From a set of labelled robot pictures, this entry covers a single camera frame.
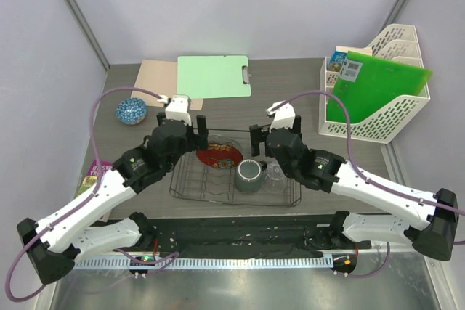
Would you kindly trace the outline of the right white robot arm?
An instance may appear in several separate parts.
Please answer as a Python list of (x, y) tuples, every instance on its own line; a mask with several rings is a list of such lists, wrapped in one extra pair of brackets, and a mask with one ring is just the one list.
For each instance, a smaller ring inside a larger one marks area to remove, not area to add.
[(411, 246), (424, 256), (448, 261), (458, 227), (458, 201), (448, 189), (425, 192), (394, 183), (352, 165), (342, 156), (313, 150), (302, 141), (300, 120), (289, 128), (253, 125), (249, 128), (251, 150), (274, 158), (285, 177), (307, 189), (342, 195), (383, 210), (363, 216), (337, 212), (328, 230), (336, 248), (366, 240), (383, 240)]

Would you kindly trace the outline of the blue patterned bowl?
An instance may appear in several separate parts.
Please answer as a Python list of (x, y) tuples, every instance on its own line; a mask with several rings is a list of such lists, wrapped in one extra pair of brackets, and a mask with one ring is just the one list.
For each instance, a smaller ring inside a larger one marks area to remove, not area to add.
[(116, 118), (126, 124), (133, 125), (142, 122), (147, 114), (147, 105), (137, 97), (126, 98), (116, 108)]

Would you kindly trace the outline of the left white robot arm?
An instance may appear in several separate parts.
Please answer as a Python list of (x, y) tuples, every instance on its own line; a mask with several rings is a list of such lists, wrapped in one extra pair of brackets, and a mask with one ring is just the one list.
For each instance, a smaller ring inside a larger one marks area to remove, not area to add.
[(158, 126), (143, 143), (126, 151), (102, 178), (65, 207), (39, 221), (23, 219), (17, 225), (25, 251), (43, 285), (68, 274), (81, 260), (115, 250), (149, 250), (156, 230), (140, 212), (105, 227), (94, 227), (104, 213), (133, 198), (173, 171), (187, 152), (206, 150), (206, 117), (197, 126), (160, 113)]

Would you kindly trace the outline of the red floral plate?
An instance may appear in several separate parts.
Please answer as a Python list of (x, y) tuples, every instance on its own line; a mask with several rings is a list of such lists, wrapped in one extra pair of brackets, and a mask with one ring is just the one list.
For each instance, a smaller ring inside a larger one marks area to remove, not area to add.
[(209, 142), (207, 150), (197, 150), (196, 156), (204, 165), (215, 169), (234, 168), (243, 160), (238, 147), (217, 141)]

